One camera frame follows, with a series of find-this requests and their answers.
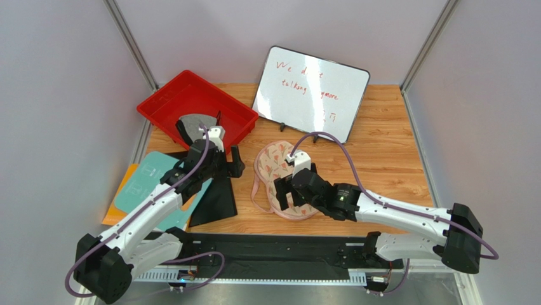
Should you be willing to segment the floral mesh laundry bag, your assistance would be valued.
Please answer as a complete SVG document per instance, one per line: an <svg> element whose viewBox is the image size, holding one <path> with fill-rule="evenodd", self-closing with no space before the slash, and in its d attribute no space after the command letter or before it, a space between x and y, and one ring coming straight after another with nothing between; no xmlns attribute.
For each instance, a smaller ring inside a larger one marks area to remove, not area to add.
<svg viewBox="0 0 541 305"><path fill-rule="evenodd" d="M305 220L313 217L318 211L308 204L296 207L293 197L290 193L286 195L287 209L281 210L278 199L276 198L276 188L274 181L278 178L284 178L293 173L292 167L288 166L285 157L293 149L293 144L287 141L272 142L265 146L255 157L253 187L251 190L251 202L254 207L263 213L276 214L288 220ZM268 207L262 207L256 202L256 195L259 190L263 190Z"/></svg>

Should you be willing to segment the grey black bra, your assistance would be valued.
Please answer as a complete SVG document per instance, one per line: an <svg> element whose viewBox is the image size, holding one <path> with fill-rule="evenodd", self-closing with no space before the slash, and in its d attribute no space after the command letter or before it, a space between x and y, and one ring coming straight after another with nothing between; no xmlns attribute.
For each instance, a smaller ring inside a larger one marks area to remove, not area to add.
<svg viewBox="0 0 541 305"><path fill-rule="evenodd" d="M191 146L197 139L202 137L202 132L199 131L199 125L203 124L207 128L217 126L220 122L222 113L217 112L216 115L210 116L207 114L186 114L180 116L175 123L180 138L188 146Z"/></svg>

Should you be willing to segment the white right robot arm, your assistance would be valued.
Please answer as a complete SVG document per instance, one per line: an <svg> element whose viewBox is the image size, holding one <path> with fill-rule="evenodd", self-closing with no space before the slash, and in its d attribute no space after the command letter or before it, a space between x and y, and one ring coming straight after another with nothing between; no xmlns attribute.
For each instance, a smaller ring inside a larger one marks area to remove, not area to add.
<svg viewBox="0 0 541 305"><path fill-rule="evenodd" d="M308 204L332 219L391 226L404 234L372 232L366 236L368 256L385 261L432 259L468 274L480 270L483 227L472 210L454 203L451 209L427 208L392 200L347 183L330 184L303 169L274 180L281 209Z"/></svg>

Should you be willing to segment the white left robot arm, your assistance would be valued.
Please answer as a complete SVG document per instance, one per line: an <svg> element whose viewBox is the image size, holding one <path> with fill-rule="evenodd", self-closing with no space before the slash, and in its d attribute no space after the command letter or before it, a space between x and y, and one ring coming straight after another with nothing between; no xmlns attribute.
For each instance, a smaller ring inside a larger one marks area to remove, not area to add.
<svg viewBox="0 0 541 305"><path fill-rule="evenodd" d="M64 280L66 291L75 297L95 296L113 304L136 277L176 259L189 240L182 228L172 226L148 243L143 243L144 238L170 214L181 211L207 181L242 176L245 164L238 147L232 146L230 152L232 161L227 161L215 140L195 141L186 157L165 172L125 218L98 236L84 235Z"/></svg>

